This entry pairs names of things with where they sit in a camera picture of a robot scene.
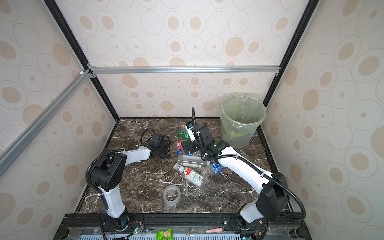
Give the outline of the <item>clear bottle red green label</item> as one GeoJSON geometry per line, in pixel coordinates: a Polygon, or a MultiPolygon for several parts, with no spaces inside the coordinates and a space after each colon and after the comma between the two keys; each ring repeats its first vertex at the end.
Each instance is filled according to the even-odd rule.
{"type": "Polygon", "coordinates": [[[198,188],[201,188],[203,186],[204,177],[192,170],[188,167],[183,167],[180,164],[174,165],[174,170],[177,171],[182,175],[184,179],[186,179],[188,182],[192,183],[198,188]]]}

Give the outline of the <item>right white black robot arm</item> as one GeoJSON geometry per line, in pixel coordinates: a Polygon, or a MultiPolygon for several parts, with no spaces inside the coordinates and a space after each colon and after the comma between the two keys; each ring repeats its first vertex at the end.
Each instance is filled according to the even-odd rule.
{"type": "Polygon", "coordinates": [[[259,195],[256,201],[245,204],[238,212],[239,225],[246,229],[259,219],[275,221],[278,217],[290,222],[301,222],[306,218],[306,209],[299,197],[287,185],[286,177],[280,172],[271,173],[258,167],[240,155],[227,142],[215,140],[205,124],[197,124],[195,109],[192,119],[186,123],[189,140],[182,145],[186,152],[200,152],[200,158],[211,166],[228,168],[245,180],[259,195]],[[283,213],[284,208],[293,199],[300,207],[300,216],[290,217],[283,213]]]}

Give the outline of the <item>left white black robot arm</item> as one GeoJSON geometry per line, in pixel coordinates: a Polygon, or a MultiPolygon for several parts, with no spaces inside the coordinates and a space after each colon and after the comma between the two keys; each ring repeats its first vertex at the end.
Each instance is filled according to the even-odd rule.
{"type": "Polygon", "coordinates": [[[171,150],[169,137],[147,128],[141,138],[148,131],[152,132],[150,138],[146,141],[140,139],[140,144],[133,148],[116,150],[105,148],[86,171],[87,184],[102,197],[107,215],[114,220],[121,220],[127,212],[120,193],[125,166],[154,158],[169,158],[171,150]]]}

